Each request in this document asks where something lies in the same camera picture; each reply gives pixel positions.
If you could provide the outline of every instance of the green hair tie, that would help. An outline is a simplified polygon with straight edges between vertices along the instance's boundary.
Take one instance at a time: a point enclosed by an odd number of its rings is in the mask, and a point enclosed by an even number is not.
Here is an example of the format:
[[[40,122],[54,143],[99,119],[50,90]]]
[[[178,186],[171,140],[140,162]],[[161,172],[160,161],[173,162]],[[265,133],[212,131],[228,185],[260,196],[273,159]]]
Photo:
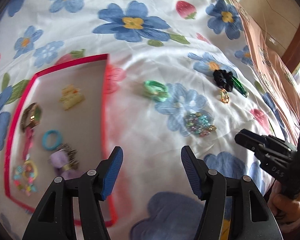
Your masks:
[[[164,102],[170,97],[168,87],[154,80],[147,80],[143,82],[145,88],[144,94],[147,97],[159,102]]]

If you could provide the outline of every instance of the hair tie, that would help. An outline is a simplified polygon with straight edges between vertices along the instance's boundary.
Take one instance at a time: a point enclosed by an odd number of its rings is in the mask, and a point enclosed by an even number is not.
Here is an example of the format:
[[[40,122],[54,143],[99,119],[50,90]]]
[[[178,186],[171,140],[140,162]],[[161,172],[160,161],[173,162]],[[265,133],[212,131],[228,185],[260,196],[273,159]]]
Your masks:
[[[50,134],[55,134],[57,135],[57,141],[54,145],[51,147],[47,146],[47,138]],[[45,134],[42,136],[42,147],[45,148],[47,151],[53,151],[57,149],[57,147],[62,143],[62,135],[59,131],[57,130],[49,130],[45,132]]]
[[[225,89],[228,92],[232,92],[233,89],[233,73],[231,71],[227,72],[226,70],[215,70],[213,72],[214,80],[217,86],[221,89]]]
[[[164,102],[170,96],[168,87],[153,80],[143,82],[144,95],[159,102]]]

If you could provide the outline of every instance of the hair accessory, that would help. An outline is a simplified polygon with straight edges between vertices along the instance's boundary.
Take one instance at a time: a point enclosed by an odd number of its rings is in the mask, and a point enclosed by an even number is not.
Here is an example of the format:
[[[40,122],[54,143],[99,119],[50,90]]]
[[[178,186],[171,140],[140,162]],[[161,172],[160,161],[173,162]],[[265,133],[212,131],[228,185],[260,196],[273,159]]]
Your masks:
[[[74,88],[74,85],[67,85],[62,90],[62,97],[60,98],[60,102],[62,102],[62,106],[64,110],[68,110],[73,107],[77,103],[80,103],[84,100],[84,95],[80,93],[79,88]]]
[[[47,138],[50,134],[55,134],[57,136],[57,141],[56,143],[51,146],[48,147],[47,146]],[[53,151],[55,149],[57,149],[57,147],[62,143],[62,135],[59,131],[57,130],[49,130],[47,132],[45,132],[45,134],[42,136],[42,147],[45,148],[47,151]]]
[[[244,89],[243,85],[239,80],[237,80],[235,77],[232,77],[233,79],[233,86],[235,89],[237,89],[240,94],[242,94],[244,97],[248,97],[249,93]]]
[[[32,161],[28,160],[25,161],[23,165],[16,167],[13,182],[18,190],[24,191],[27,196],[30,196],[31,192],[38,191],[37,187],[33,184],[37,176],[37,166]]]
[[[164,102],[170,96],[168,87],[154,80],[143,82],[144,95],[159,102]]]
[[[77,169],[79,166],[79,162],[75,160],[75,155],[77,154],[77,150],[71,148],[71,146],[67,143],[62,143],[57,148],[58,151],[65,151],[68,155],[69,162],[71,163],[71,167],[73,169]]]
[[[26,143],[22,153],[22,159],[24,161],[30,158],[29,149],[34,134],[33,128],[39,124],[41,113],[41,108],[37,103],[32,103],[23,111],[20,126],[22,131],[26,134]]]
[[[26,128],[34,128],[39,124],[41,118],[42,110],[37,103],[32,103],[29,105],[22,114],[21,117],[21,129],[23,132],[26,131]]]
[[[214,80],[217,86],[221,89],[225,89],[228,92],[232,92],[233,89],[233,80],[232,80],[233,73],[227,72],[226,70],[215,70],[213,72]]]
[[[78,161],[70,158],[65,149],[58,150],[50,155],[50,161],[58,176],[62,176],[65,180],[80,177],[82,174],[76,171]]]
[[[186,116],[186,124],[190,132],[200,137],[204,137],[217,129],[209,123],[208,117],[200,112]]]
[[[227,90],[221,89],[220,96],[221,96],[222,103],[228,104],[230,102],[230,98],[228,96]]]

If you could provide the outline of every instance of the black scrunchie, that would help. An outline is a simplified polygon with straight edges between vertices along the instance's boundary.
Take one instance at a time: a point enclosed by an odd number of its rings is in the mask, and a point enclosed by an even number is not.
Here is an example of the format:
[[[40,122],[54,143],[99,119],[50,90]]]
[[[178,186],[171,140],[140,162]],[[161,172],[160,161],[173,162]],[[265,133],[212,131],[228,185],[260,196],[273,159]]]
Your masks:
[[[225,89],[227,92],[232,92],[233,80],[231,71],[227,72],[222,69],[215,70],[213,77],[218,87]]]

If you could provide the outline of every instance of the strawberry print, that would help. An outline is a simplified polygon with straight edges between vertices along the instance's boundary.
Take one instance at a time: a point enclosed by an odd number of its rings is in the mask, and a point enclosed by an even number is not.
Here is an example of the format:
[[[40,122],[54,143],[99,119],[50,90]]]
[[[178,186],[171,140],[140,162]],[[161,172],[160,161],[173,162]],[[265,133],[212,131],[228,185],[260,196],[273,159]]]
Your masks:
[[[197,9],[191,3],[186,1],[178,1],[176,10],[178,14],[186,20],[194,19],[195,15],[197,14]]]
[[[210,41],[208,41],[205,37],[203,37],[200,33],[196,33],[197,34],[197,39],[200,41],[205,41],[208,44],[211,44]]]
[[[84,57],[85,49],[82,50],[72,50],[70,53],[63,55],[58,61],[56,62],[56,65],[68,62],[73,59],[82,58]]]
[[[271,134],[269,127],[269,120],[266,114],[259,109],[252,109],[250,113],[253,115],[253,118],[258,121],[262,128],[266,131],[267,134]]]
[[[106,94],[111,94],[119,89],[117,82],[124,80],[126,72],[122,68],[111,68],[106,74]]]

